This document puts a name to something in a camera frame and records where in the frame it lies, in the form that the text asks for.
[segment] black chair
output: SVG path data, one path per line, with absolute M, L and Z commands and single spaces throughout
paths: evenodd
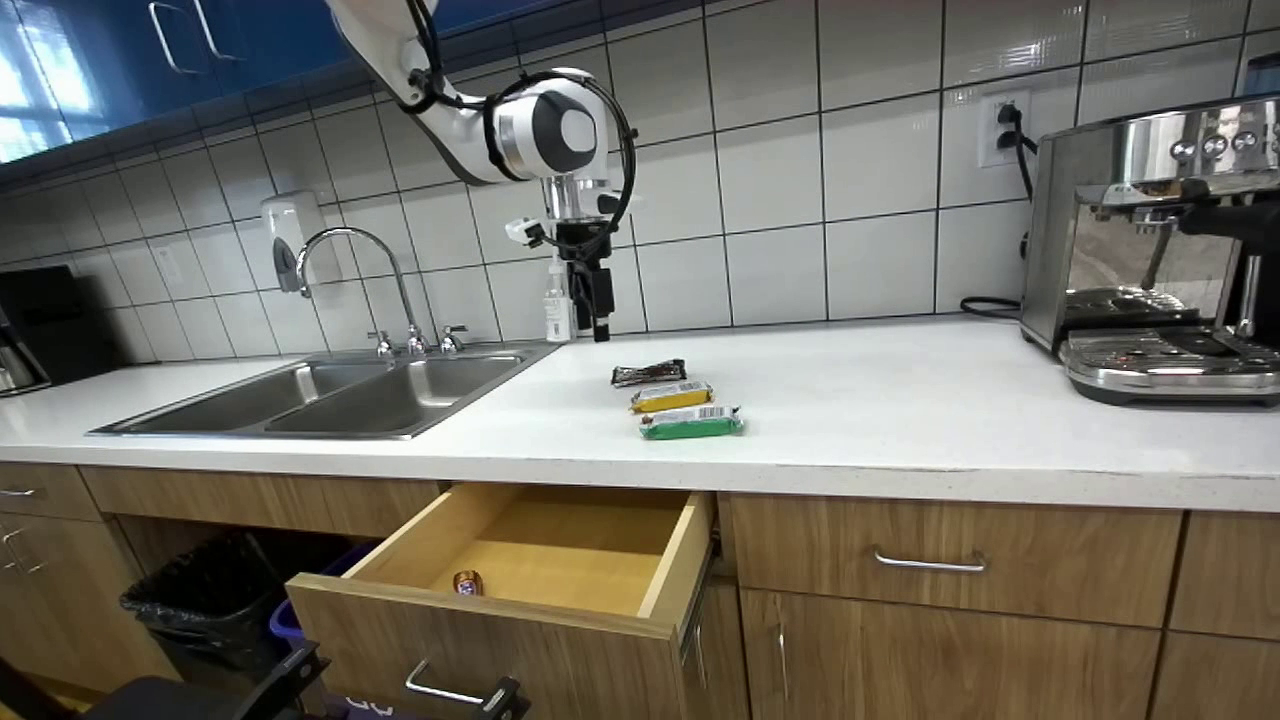
M 250 694 L 143 677 L 82 715 L 0 661 L 0 703 L 23 720 L 281 720 L 298 713 L 306 687 L 319 672 L 323 661 L 318 657 L 318 643 L 306 643 L 287 650 Z

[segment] yellow object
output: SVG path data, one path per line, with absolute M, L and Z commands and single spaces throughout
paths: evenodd
M 697 405 L 711 405 L 711 389 L 710 384 L 660 384 L 660 389 L 646 389 L 632 396 L 632 412 L 672 412 L 672 407 L 697 407 Z

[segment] stainless steel sink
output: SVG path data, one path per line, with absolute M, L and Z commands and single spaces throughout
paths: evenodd
M 383 438 L 417 435 L 482 399 L 543 348 L 453 352 L 414 362 L 373 356 L 318 356 L 185 405 L 127 417 L 112 435 L 281 435 L 281 438 Z

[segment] stainless steel appliance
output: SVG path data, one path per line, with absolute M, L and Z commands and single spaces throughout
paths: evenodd
M 1039 143 L 1023 336 L 1105 399 L 1280 399 L 1280 94 Z
M 98 294 L 68 269 L 0 271 L 0 370 L 10 391 L 119 368 Z

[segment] small items on counter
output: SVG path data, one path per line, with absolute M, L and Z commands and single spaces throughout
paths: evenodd
M 711 405 L 711 384 L 687 381 L 685 359 L 613 368 L 615 389 L 641 389 L 632 412 L 641 417 L 646 438 L 697 438 L 697 435 L 746 435 L 741 407 Z
M 679 384 L 687 381 L 685 359 L 672 356 L 666 362 L 646 362 L 646 368 L 613 368 L 613 384 L 615 389 L 641 389 L 641 384 Z
M 453 572 L 453 592 L 456 594 L 483 594 L 482 572 Z

